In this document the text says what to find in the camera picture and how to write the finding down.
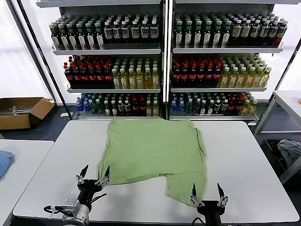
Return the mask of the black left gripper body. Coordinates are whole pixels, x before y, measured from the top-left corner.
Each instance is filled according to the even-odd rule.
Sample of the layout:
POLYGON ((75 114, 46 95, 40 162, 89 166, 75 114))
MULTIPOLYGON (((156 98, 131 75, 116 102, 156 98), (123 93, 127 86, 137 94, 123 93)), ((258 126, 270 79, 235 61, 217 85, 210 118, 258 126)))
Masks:
POLYGON ((102 191, 103 185, 96 179, 84 179, 83 183, 78 185, 80 191, 78 200, 80 203, 93 203, 97 198, 94 198, 94 194, 102 191))

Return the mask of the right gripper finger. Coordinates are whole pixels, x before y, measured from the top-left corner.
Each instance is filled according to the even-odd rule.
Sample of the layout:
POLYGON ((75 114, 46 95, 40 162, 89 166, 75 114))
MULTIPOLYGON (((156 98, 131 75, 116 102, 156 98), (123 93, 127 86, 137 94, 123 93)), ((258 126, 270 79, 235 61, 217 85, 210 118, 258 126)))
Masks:
POLYGON ((217 183, 217 187, 218 187, 218 192, 219 192, 219 197, 220 197, 220 199, 219 199, 219 201, 217 203, 217 206, 218 207, 225 207, 226 204, 227 204, 227 202, 228 202, 228 196, 226 196, 224 194, 224 191, 221 188, 221 186, 219 185, 219 183, 217 183))
POLYGON ((193 205, 194 205, 195 208, 202 207, 202 206, 205 205, 200 200, 200 198, 197 196, 197 191, 196 191, 195 183, 193 184, 193 187, 192 187, 192 195, 190 196, 190 200, 193 203, 193 205))

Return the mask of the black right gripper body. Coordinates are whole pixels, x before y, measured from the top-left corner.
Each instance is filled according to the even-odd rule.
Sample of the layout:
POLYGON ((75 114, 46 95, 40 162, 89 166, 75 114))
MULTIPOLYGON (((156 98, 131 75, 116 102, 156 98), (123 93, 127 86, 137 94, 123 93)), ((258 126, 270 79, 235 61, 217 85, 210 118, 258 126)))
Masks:
POLYGON ((222 226, 221 215, 225 213, 225 205, 219 201, 204 200, 197 205, 197 212, 205 217, 207 226, 222 226))

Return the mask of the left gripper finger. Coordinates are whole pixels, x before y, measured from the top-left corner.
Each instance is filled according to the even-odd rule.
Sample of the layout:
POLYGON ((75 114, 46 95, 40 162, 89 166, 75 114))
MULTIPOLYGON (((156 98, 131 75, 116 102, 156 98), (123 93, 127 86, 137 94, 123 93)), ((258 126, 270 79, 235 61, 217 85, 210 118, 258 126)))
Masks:
POLYGON ((105 175, 95 182, 97 186, 106 186, 110 181, 110 166, 108 166, 105 175))
POLYGON ((84 183, 84 177, 87 173, 89 165, 86 165, 80 172, 79 175, 76 175, 77 184, 83 184, 84 183))

